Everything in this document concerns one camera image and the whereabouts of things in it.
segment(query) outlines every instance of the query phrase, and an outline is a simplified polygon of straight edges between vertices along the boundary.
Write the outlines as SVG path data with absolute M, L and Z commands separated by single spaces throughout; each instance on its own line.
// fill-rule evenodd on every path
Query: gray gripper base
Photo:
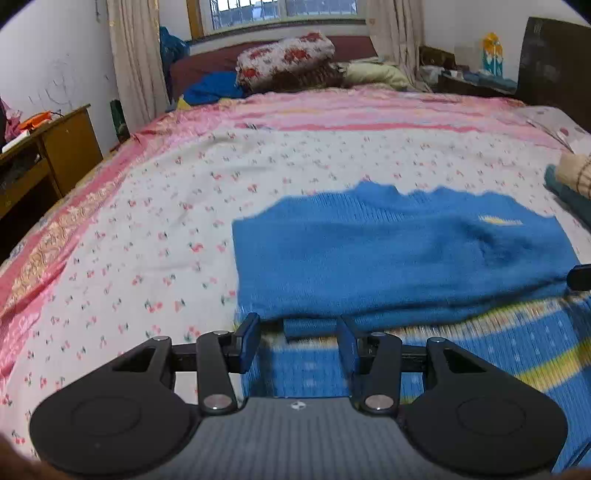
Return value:
M 549 477 L 547 473 L 539 473 L 530 478 Z M 174 459 L 136 477 L 137 480 L 460 478 L 465 477 L 417 453 L 391 418 L 363 415 L 351 406 L 348 398 L 250 398 L 238 413 L 205 419 Z

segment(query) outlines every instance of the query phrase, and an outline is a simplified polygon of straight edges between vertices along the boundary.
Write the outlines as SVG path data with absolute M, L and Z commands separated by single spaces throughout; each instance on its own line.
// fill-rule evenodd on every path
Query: maroon headboard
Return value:
M 347 61 L 374 57 L 376 52 L 369 37 L 338 36 L 329 37 L 335 44 L 335 61 Z M 191 55 L 173 63 L 170 74 L 173 79 L 173 96 L 180 97 L 192 84 L 211 72 L 232 71 L 236 69 L 236 58 L 244 50 L 270 41 L 254 41 Z

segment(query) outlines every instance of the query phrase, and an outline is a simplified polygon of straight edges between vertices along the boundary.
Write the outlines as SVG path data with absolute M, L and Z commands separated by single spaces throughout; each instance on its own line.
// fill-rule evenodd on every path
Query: window frame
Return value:
M 287 0 L 277 0 L 277 7 L 279 10 L 279 18 L 272 20 L 257 21 L 249 23 L 241 23 L 232 27 L 213 29 L 212 9 L 210 0 L 187 0 L 187 9 L 189 10 L 189 23 L 191 26 L 191 36 L 194 40 L 200 37 L 206 37 L 211 34 L 227 32 L 232 30 L 239 30 L 251 26 L 265 26 L 275 25 L 281 23 L 289 23 L 301 20 L 330 20 L 330 19 L 365 19 L 365 2 L 366 0 L 356 0 L 357 15 L 296 15 L 293 17 L 287 16 Z

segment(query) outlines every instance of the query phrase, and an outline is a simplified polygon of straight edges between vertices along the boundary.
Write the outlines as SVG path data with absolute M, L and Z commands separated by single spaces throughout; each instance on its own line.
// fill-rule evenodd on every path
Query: window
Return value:
M 294 17 L 357 17 L 362 0 L 200 0 L 205 33 Z

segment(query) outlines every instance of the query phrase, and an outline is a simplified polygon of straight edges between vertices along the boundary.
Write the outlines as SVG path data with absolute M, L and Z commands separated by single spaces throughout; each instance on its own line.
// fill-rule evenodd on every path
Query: pink plastic bag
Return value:
M 10 142 L 13 138 L 16 138 L 21 133 L 19 124 L 21 123 L 22 112 L 20 110 L 12 110 L 4 100 L 2 101 L 2 108 L 6 113 L 6 131 L 4 132 L 4 138 L 7 142 Z

